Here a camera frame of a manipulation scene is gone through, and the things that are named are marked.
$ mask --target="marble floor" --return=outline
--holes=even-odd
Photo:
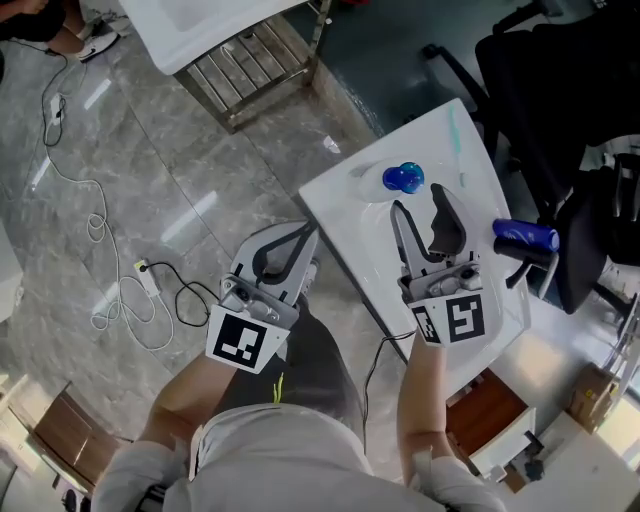
[[[144,351],[122,319],[104,331],[92,327],[91,315],[104,312],[116,290],[109,237],[92,243],[86,232],[88,216],[104,213],[100,195],[91,184],[62,180],[51,166],[42,172],[40,97],[62,61],[15,44],[1,48],[0,214],[24,270],[24,297],[0,324],[0,374],[9,383],[28,375],[52,396],[71,381],[74,396],[110,432],[135,437],[160,388],[203,349],[206,328],[177,321],[179,283],[160,271],[175,325],[170,346]],[[62,92],[77,88],[80,71],[71,71]],[[51,158],[64,175],[102,185],[121,274],[132,275],[140,258],[164,260],[214,289],[244,238],[303,218],[295,201],[299,186],[357,149],[308,90],[228,135],[156,70],[135,34],[88,64],[66,113]],[[335,142],[330,148],[327,137]],[[361,388],[382,333],[324,248],[320,260],[311,309],[338,340]],[[139,290],[125,283],[122,293],[148,318]],[[180,308],[186,319],[202,321],[193,297],[184,297]],[[162,309],[152,324],[132,327],[149,346],[162,345],[170,330]],[[400,474],[393,453],[402,366],[386,347],[370,388],[369,454],[376,472],[390,479]]]

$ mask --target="human hand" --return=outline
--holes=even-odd
[[[22,14],[38,14],[45,8],[49,0],[18,0],[21,4]]]

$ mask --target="white shirt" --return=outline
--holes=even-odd
[[[147,490],[166,486],[165,512],[504,512],[502,502],[454,457],[414,456],[410,488],[373,476],[358,437],[319,412],[290,404],[232,409],[213,418],[189,481],[187,450],[137,441],[113,457],[93,512],[133,512]]]

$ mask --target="cardboard box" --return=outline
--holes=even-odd
[[[589,363],[578,376],[567,413],[591,434],[607,416],[617,388],[612,374]]]
[[[527,485],[527,481],[524,477],[518,473],[518,470],[511,464],[507,464],[504,469],[507,476],[504,477],[503,482],[507,484],[507,487],[511,489],[514,494],[522,490],[522,488]]]

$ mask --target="white cable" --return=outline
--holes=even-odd
[[[158,298],[160,299],[160,304],[162,304],[162,306],[164,307],[165,311],[167,312],[167,316],[169,317],[169,323],[171,325],[171,336],[169,337],[169,340],[164,345],[162,345],[160,347],[148,347],[148,346],[146,346],[144,343],[142,343],[138,339],[138,337],[133,332],[133,329],[131,328],[131,325],[129,324],[129,317],[127,316],[127,311],[129,311],[129,313],[131,313],[133,315],[133,317],[143,325],[148,325],[151,322],[153,322],[154,318],[156,317],[156,305],[155,305],[155,302],[153,301],[153,298],[149,297],[149,295],[147,295],[146,290],[144,289],[144,286],[142,286],[142,283],[140,281],[138,281],[136,278],[131,277],[131,276],[122,276],[122,277],[120,277],[120,256],[118,254],[118,247],[116,246],[116,240],[115,240],[115,238],[113,236],[113,232],[111,231],[111,228],[109,227],[109,224],[107,223],[107,201],[105,199],[104,190],[102,188],[102,185],[100,185],[100,183],[98,183],[96,180],[74,180],[72,178],[68,178],[68,177],[64,176],[60,172],[60,170],[58,169],[56,164],[54,163],[53,159],[51,158],[51,155],[49,154],[49,148],[47,146],[45,146],[45,151],[47,153],[47,158],[49,159],[49,162],[50,162],[51,166],[53,167],[53,169],[55,170],[55,172],[58,175],[58,177],[60,177],[61,179],[65,180],[65,181],[67,181],[69,183],[73,183],[74,185],[88,184],[88,185],[95,186],[95,187],[98,188],[98,190],[100,192],[100,197],[102,199],[102,211],[104,212],[104,215],[100,215],[99,213],[91,213],[91,214],[89,214],[89,216],[87,217],[87,224],[86,224],[87,236],[89,237],[89,240],[91,240],[92,243],[99,244],[100,242],[102,242],[104,240],[104,237],[106,236],[106,234],[109,233],[109,237],[111,238],[111,243],[113,244],[113,252],[114,252],[115,257],[116,257],[116,289],[117,289],[117,296],[116,296],[116,299],[109,304],[109,307],[107,308],[107,312],[106,312],[105,315],[100,314],[100,313],[96,313],[96,314],[91,315],[91,325],[94,327],[94,329],[97,329],[98,331],[105,331],[109,327],[109,323],[112,322],[112,321],[117,320],[120,317],[120,313],[122,313],[124,321],[127,324],[127,329],[129,330],[129,334],[131,335],[133,340],[138,344],[138,346],[140,346],[142,349],[146,350],[147,352],[156,352],[158,350],[162,350],[164,348],[167,348],[169,346],[169,344],[173,341],[174,325],[173,325],[173,318],[171,317],[171,313],[169,312],[169,308],[167,308],[167,305],[165,304],[164,300],[162,299],[162,296],[159,295]],[[94,233],[98,232],[98,235],[94,236],[92,234],[92,231]],[[133,309],[131,309],[122,300],[122,282],[125,281],[125,280],[130,280],[130,281],[135,282],[142,289],[142,291],[145,292],[145,296],[149,299],[149,302],[151,303],[151,307],[153,309],[153,312],[151,314],[151,318],[149,320],[143,320],[142,318],[140,318],[133,311]],[[115,309],[115,315],[114,316],[111,316],[111,310],[112,309]],[[96,324],[96,320],[98,320],[98,319],[100,321],[104,322],[103,326],[99,326],[99,325]]]

